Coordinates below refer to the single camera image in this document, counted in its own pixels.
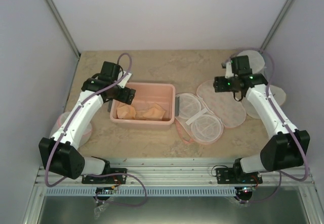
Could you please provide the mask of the beige bra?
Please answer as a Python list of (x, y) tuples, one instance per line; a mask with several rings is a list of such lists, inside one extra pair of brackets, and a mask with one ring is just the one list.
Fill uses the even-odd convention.
[(145, 110), (136, 110), (131, 105), (122, 104), (117, 107), (116, 112), (118, 119), (159, 121), (163, 119), (166, 111), (158, 104), (153, 104)]

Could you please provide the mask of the pink plastic bin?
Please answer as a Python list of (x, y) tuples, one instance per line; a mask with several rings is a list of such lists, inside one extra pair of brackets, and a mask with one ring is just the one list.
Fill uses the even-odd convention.
[(164, 111), (162, 119), (120, 119), (117, 108), (120, 102), (112, 101), (110, 120), (118, 126), (134, 129), (167, 130), (175, 120), (175, 87), (167, 83), (129, 82), (127, 87), (134, 89), (135, 97), (131, 106), (135, 110), (145, 111), (154, 106), (160, 106)]

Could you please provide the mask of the floral bra laundry bag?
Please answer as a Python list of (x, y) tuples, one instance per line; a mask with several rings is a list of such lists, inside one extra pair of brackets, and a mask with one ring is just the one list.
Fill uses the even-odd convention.
[(246, 117), (243, 105), (231, 93), (214, 92), (212, 80), (198, 86), (195, 94), (176, 95), (176, 129), (186, 144), (213, 144), (225, 128), (242, 125)]

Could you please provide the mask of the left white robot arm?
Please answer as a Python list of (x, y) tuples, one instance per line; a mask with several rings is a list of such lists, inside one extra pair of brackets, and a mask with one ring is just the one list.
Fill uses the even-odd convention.
[(111, 177), (106, 160), (84, 157), (78, 149), (87, 126), (96, 112), (109, 100), (131, 104), (135, 90), (126, 87), (130, 70), (123, 71), (118, 63), (104, 62), (100, 73), (88, 78), (82, 87), (76, 105), (67, 119), (48, 138), (42, 138), (38, 147), (45, 169), (64, 178), (76, 179), (92, 175), (99, 183)]

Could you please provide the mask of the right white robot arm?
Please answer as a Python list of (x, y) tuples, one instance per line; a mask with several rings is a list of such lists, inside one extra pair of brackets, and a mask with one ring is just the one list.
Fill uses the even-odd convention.
[(248, 56), (231, 57), (223, 68), (231, 75), (215, 77), (215, 92), (240, 93), (259, 114), (269, 137), (259, 154), (235, 160), (233, 179), (244, 183), (252, 173), (278, 171), (295, 181), (305, 181), (309, 176), (309, 133), (298, 130), (287, 118), (270, 90), (270, 81), (261, 73), (253, 73)]

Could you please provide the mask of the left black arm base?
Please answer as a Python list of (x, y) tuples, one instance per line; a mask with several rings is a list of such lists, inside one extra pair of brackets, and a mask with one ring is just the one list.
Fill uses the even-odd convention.
[(126, 168), (111, 168), (110, 173), (112, 176), (106, 177), (93, 177), (93, 176), (83, 176), (82, 184), (85, 185), (123, 185), (127, 180), (127, 169)]

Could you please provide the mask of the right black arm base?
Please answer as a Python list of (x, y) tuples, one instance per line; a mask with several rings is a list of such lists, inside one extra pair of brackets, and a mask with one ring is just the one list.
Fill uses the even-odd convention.
[(215, 170), (218, 184), (262, 184), (263, 179), (258, 172), (235, 173), (233, 168), (217, 167)]

